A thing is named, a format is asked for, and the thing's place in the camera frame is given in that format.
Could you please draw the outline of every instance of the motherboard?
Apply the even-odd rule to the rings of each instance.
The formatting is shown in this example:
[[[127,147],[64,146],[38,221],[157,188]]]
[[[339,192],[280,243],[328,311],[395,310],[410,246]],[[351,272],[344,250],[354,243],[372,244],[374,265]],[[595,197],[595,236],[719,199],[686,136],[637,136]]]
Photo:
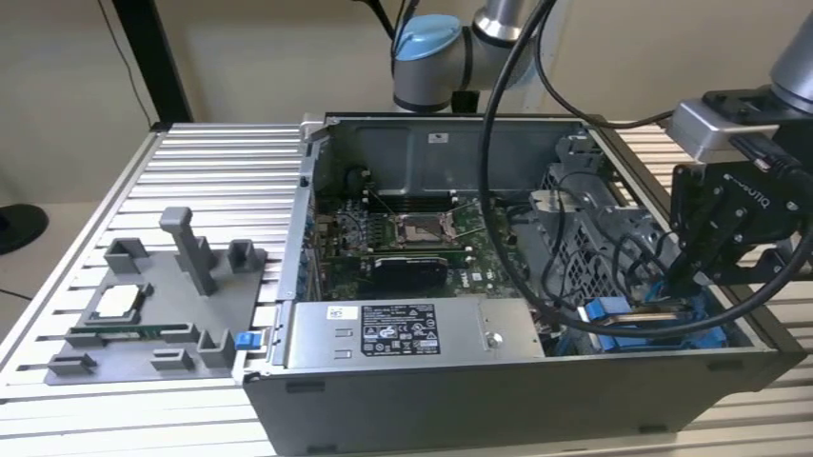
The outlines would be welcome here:
[[[527,269],[504,212],[510,258]],[[484,234],[479,201],[364,192],[316,218],[323,300],[518,297]]]

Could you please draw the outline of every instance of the black frame post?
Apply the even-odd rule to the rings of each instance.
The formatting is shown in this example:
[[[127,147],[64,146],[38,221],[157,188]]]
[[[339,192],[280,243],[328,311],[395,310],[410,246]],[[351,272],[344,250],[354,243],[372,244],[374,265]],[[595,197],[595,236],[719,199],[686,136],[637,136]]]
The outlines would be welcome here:
[[[112,2],[160,122],[195,122],[155,1]]]

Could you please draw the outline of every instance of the white sticker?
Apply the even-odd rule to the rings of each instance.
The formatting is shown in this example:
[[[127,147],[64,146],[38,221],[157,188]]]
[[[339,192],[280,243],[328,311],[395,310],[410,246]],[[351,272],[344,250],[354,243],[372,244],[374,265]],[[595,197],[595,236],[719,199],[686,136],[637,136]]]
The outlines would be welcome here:
[[[328,307],[329,321],[354,321],[358,319],[358,307]]]
[[[448,143],[448,133],[430,133],[430,144]]]

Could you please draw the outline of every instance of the power supply label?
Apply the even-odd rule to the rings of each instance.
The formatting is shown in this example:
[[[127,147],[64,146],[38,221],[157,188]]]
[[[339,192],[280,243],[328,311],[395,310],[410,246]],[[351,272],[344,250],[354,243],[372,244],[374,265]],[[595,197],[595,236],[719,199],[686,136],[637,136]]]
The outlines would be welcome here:
[[[360,307],[360,334],[368,357],[440,353],[434,305]]]

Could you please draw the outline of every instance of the aluminum extrusion table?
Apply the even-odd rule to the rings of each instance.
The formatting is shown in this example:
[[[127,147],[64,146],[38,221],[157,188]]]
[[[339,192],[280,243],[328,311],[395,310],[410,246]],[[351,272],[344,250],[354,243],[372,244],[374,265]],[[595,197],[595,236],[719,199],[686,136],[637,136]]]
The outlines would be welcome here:
[[[689,156],[657,127],[620,137],[669,190],[671,168],[690,162]],[[231,379],[62,387],[46,386],[42,379],[44,364],[104,275],[101,254],[112,239],[139,236],[148,249],[171,248],[157,228],[167,206],[192,208],[196,234],[208,237],[212,248],[249,238],[269,252],[252,325],[272,322],[300,153],[297,125],[187,124],[149,135],[0,345],[0,455],[275,454]],[[813,351],[813,285],[789,285],[769,306]],[[464,454],[813,455],[813,356],[761,392],[726,397],[678,434]]]

